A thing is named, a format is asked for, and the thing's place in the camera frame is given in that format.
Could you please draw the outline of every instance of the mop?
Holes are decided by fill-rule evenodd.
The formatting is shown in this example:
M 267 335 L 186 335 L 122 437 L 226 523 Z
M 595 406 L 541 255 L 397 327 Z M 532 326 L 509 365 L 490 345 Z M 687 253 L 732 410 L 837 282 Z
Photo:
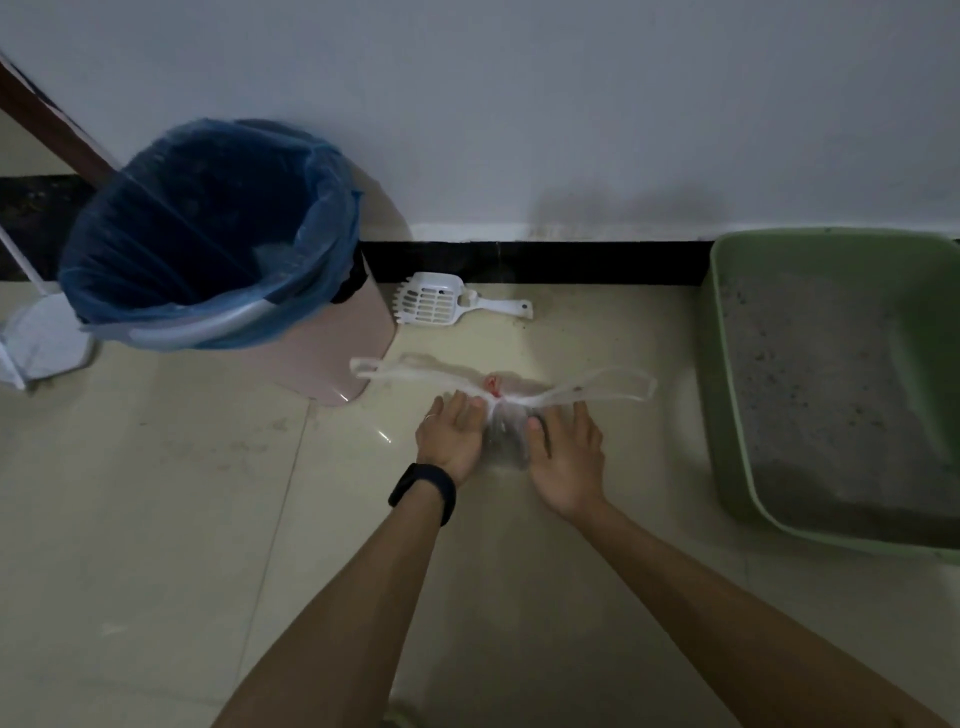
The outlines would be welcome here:
M 48 289 L 2 227 L 0 242 L 40 294 L 0 327 L 0 382 L 23 391 L 31 381 L 84 366 L 93 354 L 93 338 L 81 331 L 66 296 Z

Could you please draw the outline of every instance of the forearm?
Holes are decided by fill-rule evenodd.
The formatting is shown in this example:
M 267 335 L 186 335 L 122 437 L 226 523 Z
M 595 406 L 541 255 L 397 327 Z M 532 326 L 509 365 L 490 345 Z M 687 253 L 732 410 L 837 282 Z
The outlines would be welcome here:
M 946 724 L 850 655 L 609 505 L 578 528 L 745 726 Z
M 215 726 L 375 725 L 443 508 L 431 483 L 416 483 L 257 663 Z

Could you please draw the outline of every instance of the litter box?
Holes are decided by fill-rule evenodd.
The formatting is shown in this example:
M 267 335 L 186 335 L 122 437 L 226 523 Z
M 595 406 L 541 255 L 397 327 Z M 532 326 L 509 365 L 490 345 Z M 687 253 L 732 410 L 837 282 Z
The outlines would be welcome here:
M 697 369 L 717 493 L 736 519 L 960 563 L 953 241 L 725 235 L 700 292 Z

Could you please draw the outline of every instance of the white plastic bag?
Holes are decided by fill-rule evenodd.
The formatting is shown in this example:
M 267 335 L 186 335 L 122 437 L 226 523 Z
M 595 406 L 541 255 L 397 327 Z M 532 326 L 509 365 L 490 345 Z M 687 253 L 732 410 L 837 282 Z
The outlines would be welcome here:
M 633 400 L 648 401 L 657 391 L 657 380 L 640 369 L 603 367 L 593 369 L 556 387 L 509 375 L 479 377 L 458 374 L 429 357 L 406 356 L 397 361 L 354 358 L 350 370 L 362 379 L 428 381 L 438 389 L 457 390 L 487 401 L 487 427 L 484 430 L 484 461 L 525 468 L 529 461 L 526 422 L 538 417 L 544 407 L 572 404 L 575 401 Z M 617 378 L 618 387 L 602 381 Z

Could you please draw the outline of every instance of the litter scoop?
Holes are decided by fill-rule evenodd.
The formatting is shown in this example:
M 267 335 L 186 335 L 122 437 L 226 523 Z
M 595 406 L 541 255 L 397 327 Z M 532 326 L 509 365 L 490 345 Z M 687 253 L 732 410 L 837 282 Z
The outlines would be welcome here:
M 534 305 L 529 301 L 485 299 L 447 273 L 415 273 L 394 296 L 394 314 L 401 324 L 451 326 L 468 311 L 480 308 L 523 319 L 534 317 Z
M 40 294 L 39 300 L 18 309 L 0 324 L 0 382 L 25 390 L 33 379 L 84 366 L 93 354 L 93 339 L 81 331 L 66 296 L 47 288 L 3 228 L 0 242 Z

